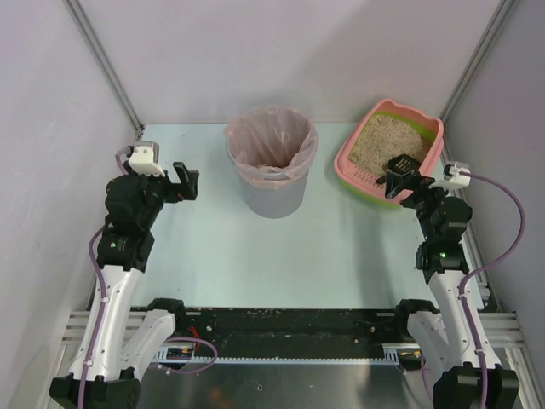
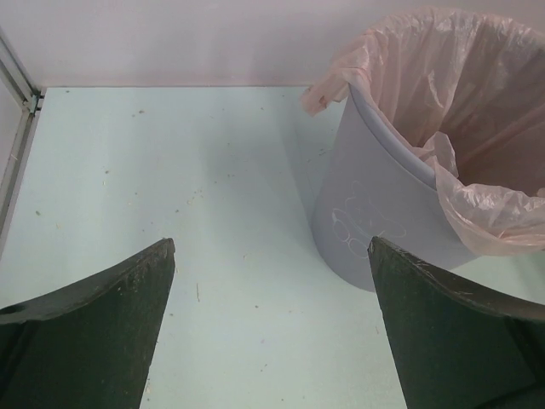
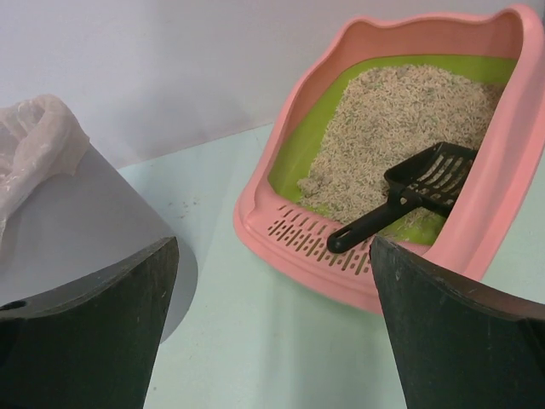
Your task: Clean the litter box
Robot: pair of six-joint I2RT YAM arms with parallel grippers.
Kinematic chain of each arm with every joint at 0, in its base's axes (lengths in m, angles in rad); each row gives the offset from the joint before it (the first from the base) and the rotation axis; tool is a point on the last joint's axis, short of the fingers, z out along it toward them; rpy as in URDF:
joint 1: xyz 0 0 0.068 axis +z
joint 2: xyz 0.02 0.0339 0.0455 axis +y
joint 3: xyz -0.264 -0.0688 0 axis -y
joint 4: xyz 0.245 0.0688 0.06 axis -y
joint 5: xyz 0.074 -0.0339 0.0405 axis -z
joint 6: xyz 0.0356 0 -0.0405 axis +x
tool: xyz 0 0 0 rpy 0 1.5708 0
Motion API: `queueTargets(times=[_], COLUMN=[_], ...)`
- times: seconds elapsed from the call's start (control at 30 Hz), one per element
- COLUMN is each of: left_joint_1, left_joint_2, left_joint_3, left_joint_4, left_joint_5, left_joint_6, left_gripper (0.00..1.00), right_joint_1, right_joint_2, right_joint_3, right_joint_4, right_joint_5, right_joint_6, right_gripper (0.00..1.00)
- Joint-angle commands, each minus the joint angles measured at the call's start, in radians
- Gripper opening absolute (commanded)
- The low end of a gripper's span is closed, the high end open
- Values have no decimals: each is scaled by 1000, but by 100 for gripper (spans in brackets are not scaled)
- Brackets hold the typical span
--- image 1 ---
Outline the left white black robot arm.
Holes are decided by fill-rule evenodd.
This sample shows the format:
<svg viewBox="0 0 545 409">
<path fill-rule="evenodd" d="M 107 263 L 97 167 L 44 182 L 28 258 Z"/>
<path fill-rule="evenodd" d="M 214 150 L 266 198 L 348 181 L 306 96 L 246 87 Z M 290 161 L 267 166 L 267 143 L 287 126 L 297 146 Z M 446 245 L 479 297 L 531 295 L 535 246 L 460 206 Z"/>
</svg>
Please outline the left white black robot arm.
<svg viewBox="0 0 545 409">
<path fill-rule="evenodd" d="M 179 177 L 145 176 L 134 171 L 106 185 L 104 227 L 89 242 L 96 288 L 77 355 L 64 377 L 56 377 L 49 396 L 63 408 L 135 408 L 141 379 L 161 345 L 179 328 L 184 305 L 159 298 L 136 333 L 125 337 L 135 291 L 146 272 L 154 244 L 152 225 L 166 204 L 194 200 L 199 173 L 182 162 Z"/>
</svg>

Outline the black slotted litter scoop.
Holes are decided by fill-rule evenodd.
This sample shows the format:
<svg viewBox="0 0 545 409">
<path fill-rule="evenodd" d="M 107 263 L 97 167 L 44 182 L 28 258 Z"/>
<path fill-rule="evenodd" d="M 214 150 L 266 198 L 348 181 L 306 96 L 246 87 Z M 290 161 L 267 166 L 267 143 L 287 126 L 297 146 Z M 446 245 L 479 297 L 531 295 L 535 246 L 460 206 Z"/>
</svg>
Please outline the black slotted litter scoop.
<svg viewBox="0 0 545 409">
<path fill-rule="evenodd" d="M 397 175 L 404 175 L 412 170 L 419 170 L 422 165 L 417 159 L 411 157 L 410 155 L 404 153 L 395 158 L 390 159 L 387 162 L 385 168 L 385 173 L 376 179 L 377 185 L 382 185 L 387 180 L 388 173 L 394 173 Z"/>
</svg>

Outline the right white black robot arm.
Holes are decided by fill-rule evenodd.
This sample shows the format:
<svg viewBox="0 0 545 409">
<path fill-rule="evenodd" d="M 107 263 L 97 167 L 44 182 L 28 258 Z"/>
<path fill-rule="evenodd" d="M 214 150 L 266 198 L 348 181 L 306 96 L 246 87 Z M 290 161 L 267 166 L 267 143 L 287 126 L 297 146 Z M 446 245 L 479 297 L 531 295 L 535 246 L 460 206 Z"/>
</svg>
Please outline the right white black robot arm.
<svg viewBox="0 0 545 409">
<path fill-rule="evenodd" d="M 435 298 L 404 300 L 398 310 L 406 313 L 406 330 L 422 352 L 422 374 L 433 385 L 434 407 L 511 408 L 519 393 L 518 377 L 503 367 L 491 347 L 468 289 L 473 275 L 462 236 L 473 210 L 449 194 L 470 180 L 468 170 L 454 165 L 445 167 L 441 181 L 417 170 L 390 170 L 380 179 L 389 199 L 410 191 L 401 204 L 414 210 L 419 221 L 424 240 L 416 251 L 416 268 Z"/>
</svg>

